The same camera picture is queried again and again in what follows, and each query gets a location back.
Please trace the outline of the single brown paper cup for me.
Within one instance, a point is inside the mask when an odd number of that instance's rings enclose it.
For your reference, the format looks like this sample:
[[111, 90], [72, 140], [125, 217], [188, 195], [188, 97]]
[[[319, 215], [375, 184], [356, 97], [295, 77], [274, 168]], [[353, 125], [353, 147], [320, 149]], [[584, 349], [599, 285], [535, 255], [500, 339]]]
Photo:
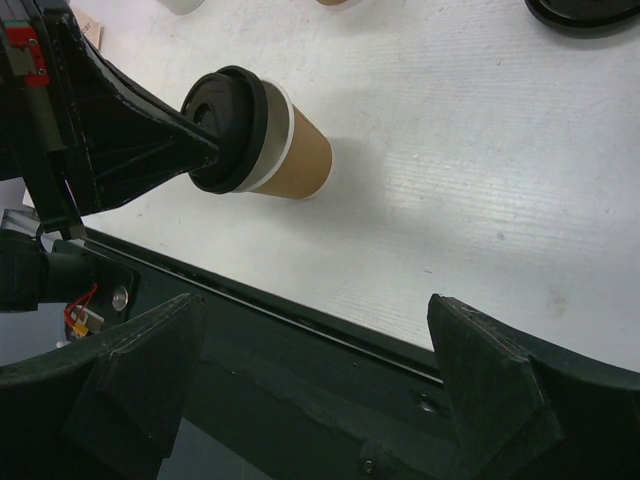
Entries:
[[302, 200], [323, 188], [333, 168], [327, 137], [292, 102], [279, 84], [264, 79], [268, 118], [256, 164], [235, 189]]

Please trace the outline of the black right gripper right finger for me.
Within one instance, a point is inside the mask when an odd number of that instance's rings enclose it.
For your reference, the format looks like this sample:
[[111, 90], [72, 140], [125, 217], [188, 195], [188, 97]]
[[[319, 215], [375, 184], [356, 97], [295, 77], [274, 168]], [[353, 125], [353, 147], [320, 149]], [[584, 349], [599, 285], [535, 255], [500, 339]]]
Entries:
[[427, 323], [473, 479], [636, 479], [639, 375], [433, 295]]

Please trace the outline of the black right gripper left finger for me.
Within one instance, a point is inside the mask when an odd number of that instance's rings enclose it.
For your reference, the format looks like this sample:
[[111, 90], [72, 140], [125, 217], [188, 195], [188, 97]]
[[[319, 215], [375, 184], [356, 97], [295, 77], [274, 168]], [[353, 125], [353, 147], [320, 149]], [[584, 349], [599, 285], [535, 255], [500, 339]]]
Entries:
[[205, 332], [181, 294], [1, 369], [4, 479], [154, 479], [169, 458]]

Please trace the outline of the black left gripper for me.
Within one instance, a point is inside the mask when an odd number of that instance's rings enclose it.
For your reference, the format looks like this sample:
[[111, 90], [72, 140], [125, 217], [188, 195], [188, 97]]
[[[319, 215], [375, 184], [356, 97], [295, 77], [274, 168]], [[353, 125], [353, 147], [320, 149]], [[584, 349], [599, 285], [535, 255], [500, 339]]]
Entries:
[[105, 60], [64, 1], [45, 2], [44, 18], [34, 1], [1, 3], [1, 134], [42, 230], [65, 240], [85, 234], [79, 211], [119, 208], [219, 154]]

